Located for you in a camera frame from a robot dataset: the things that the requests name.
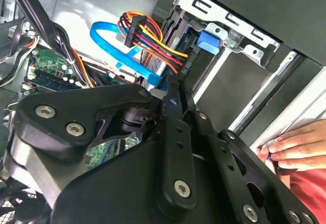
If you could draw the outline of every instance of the red sleeve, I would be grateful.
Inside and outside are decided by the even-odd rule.
[[[292,174],[291,190],[316,216],[320,224],[326,224],[326,170]]]

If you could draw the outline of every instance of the screw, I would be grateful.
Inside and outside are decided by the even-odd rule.
[[[175,191],[183,198],[188,198],[190,196],[190,188],[188,184],[186,184],[184,181],[177,180],[174,183],[174,189]]]
[[[203,114],[203,113],[199,113],[199,116],[200,116],[202,119],[204,119],[204,120],[207,119],[207,116],[206,116],[205,114]]]
[[[39,117],[46,118],[46,119],[52,118],[56,115],[56,110],[47,105],[38,106],[35,109],[35,112]]]
[[[293,210],[289,210],[289,213],[296,223],[301,223],[299,216]]]
[[[34,49],[34,50],[32,51],[32,55],[38,55],[38,54],[39,54],[38,50],[35,50],[35,49]]]
[[[256,211],[253,209],[253,207],[251,207],[250,205],[244,205],[242,209],[244,214],[246,215],[246,217],[248,217],[249,220],[251,220],[252,222],[258,221],[258,215]]]
[[[302,212],[302,215],[304,215],[305,219],[310,223],[310,224],[314,224],[313,219],[310,217],[310,215],[308,215],[306,212]]]
[[[139,90],[139,94],[143,97],[147,97],[147,93],[144,90]]]
[[[81,136],[85,132],[83,126],[78,123],[70,123],[67,127],[67,132],[73,136]]]
[[[175,99],[170,99],[170,102],[173,103],[174,105],[177,105],[177,101],[175,101]]]
[[[228,134],[229,138],[235,139],[235,136],[231,132],[228,132],[227,134]]]

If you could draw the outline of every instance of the motherboard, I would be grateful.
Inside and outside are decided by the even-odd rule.
[[[35,94],[81,89],[68,61],[52,50],[38,47],[28,57],[28,70],[21,87],[20,99]],[[125,148],[136,145],[134,137],[124,140]],[[120,140],[112,140],[88,150],[86,168],[91,170],[119,154]]]

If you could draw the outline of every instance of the hand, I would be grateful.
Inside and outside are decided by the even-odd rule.
[[[271,158],[284,169],[326,169],[326,120],[288,132],[270,146]]]
[[[261,149],[256,149],[256,155],[258,158],[260,158],[261,161],[265,163],[265,165],[276,175],[276,171],[274,168],[273,163],[268,160],[268,148],[262,147]],[[290,176],[279,176],[280,180],[288,187],[290,188]]]

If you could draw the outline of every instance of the finger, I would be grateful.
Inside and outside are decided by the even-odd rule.
[[[260,158],[261,161],[265,162],[268,159],[269,156],[269,150],[267,147],[263,146],[258,154],[258,158]]]
[[[294,136],[298,136],[298,135],[310,133],[312,131],[313,131],[313,129],[312,129],[311,125],[304,126],[304,127],[300,128],[300,129],[297,129],[297,130],[294,130],[294,131],[290,131],[290,132],[287,132],[287,133],[279,136],[276,139],[276,141],[277,142],[280,142],[280,141],[286,140],[286,139],[291,138],[291,137],[294,137]]]
[[[275,161],[282,159],[302,159],[313,156],[326,155],[326,141],[300,145],[271,155]]]
[[[310,132],[298,136],[293,136],[286,140],[280,141],[270,146],[269,151],[271,153],[281,152],[285,149],[290,149],[299,145],[311,144],[320,141],[320,134],[317,132]]]
[[[257,148],[257,149],[253,149],[253,152],[258,156],[260,154],[261,149]]]
[[[299,169],[300,171],[326,169],[326,156],[280,160],[279,167],[284,169]]]
[[[313,132],[315,130],[323,130],[324,128],[326,128],[326,120],[315,121],[314,123],[311,123],[307,126],[304,126],[297,130],[290,131],[290,132],[287,132],[287,133],[281,135],[280,137],[277,138],[277,141],[280,142],[280,141],[286,140],[286,139],[294,137],[294,136]]]
[[[273,165],[273,163],[270,160],[266,160],[265,161],[265,165],[268,167],[268,169],[270,169],[274,174],[276,174],[275,172],[275,167]]]

